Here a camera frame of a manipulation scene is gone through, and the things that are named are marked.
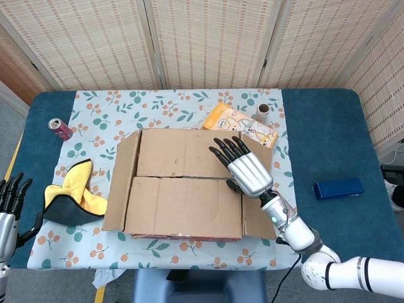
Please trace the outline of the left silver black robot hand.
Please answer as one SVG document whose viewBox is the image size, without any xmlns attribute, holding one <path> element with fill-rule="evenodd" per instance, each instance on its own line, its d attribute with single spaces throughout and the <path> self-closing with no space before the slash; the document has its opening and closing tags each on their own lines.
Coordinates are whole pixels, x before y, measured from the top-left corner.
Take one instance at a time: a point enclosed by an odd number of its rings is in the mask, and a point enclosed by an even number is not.
<svg viewBox="0 0 404 303">
<path fill-rule="evenodd" d="M 1 266 L 13 257 L 15 251 L 23 247 L 30 239 L 36 236 L 43 224 L 44 211 L 37 212 L 32 228 L 20 234 L 20 218 L 26 193 L 33 179 L 27 179 L 20 185 L 23 173 L 20 172 L 10 180 L 1 181 Z"/>
</svg>

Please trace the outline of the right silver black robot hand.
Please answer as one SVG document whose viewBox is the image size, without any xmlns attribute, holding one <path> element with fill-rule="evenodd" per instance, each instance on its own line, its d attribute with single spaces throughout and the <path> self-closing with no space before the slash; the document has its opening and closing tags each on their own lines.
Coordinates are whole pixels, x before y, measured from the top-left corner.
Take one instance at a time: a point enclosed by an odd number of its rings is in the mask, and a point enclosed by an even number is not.
<svg viewBox="0 0 404 303">
<path fill-rule="evenodd" d="M 209 147 L 222 165 L 230 172 L 232 179 L 227 185 L 234 191 L 250 198 L 272 196 L 273 178 L 258 156 L 238 137 L 214 138 L 217 147 Z"/>
</svg>

